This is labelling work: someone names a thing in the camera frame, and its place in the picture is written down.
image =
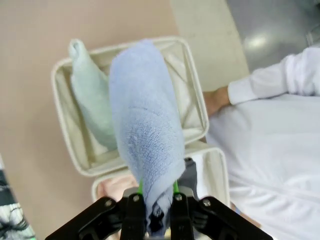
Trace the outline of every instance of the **white sleeve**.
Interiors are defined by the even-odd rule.
[[[309,47],[298,55],[289,55],[228,86],[233,105],[285,93],[320,96],[320,48]]]

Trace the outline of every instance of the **hand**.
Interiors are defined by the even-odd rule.
[[[221,108],[231,104],[228,95],[228,86],[221,87],[215,91],[204,92],[203,97],[209,117]]]

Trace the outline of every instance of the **towel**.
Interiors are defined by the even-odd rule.
[[[169,221],[173,183],[186,168],[172,81],[150,40],[116,56],[109,78],[118,151],[137,181],[143,181],[148,233],[162,237]]]
[[[112,124],[107,76],[92,61],[84,43],[71,40],[71,87],[84,121],[95,139],[108,151],[117,148]]]

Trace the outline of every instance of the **white shirt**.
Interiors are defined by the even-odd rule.
[[[320,48],[228,86],[234,106],[210,118],[231,201],[279,240],[320,239]]]

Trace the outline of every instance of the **sleeve cuff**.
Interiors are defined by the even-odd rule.
[[[248,77],[229,83],[228,96],[232,105],[258,99]]]

